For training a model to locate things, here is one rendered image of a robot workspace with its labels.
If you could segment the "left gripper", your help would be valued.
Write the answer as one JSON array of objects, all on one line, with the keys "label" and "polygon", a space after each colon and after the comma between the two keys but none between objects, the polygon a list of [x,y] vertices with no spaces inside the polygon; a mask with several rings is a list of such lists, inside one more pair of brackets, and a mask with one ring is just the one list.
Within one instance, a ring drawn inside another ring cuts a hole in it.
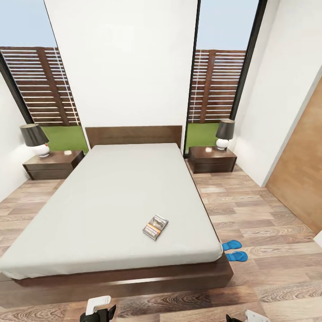
[{"label": "left gripper", "polygon": [[113,319],[114,313],[116,310],[116,305],[114,305],[110,310],[106,309],[100,309],[97,310],[97,312],[86,315],[86,313],[83,313],[80,316],[80,322],[110,322],[110,320]]}]

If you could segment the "sandal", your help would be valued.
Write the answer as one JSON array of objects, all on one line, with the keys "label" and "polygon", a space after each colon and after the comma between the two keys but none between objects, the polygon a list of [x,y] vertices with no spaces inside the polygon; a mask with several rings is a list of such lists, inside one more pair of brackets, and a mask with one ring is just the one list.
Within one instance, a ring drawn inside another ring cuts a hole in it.
[{"label": "sandal", "polygon": [[242,247],[242,244],[236,240],[229,241],[228,243],[222,244],[224,251],[230,249],[239,249]]},{"label": "sandal", "polygon": [[228,261],[245,262],[248,259],[248,254],[244,251],[236,251],[232,254],[226,254]]}]

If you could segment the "hardback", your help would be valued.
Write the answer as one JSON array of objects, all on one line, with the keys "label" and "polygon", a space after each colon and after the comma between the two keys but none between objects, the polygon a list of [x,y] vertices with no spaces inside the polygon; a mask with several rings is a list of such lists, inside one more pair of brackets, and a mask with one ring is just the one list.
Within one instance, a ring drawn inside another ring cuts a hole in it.
[{"label": "hardback", "polygon": [[145,226],[143,232],[156,241],[168,222],[169,221],[165,218],[162,218],[158,214],[155,214],[155,216]]}]

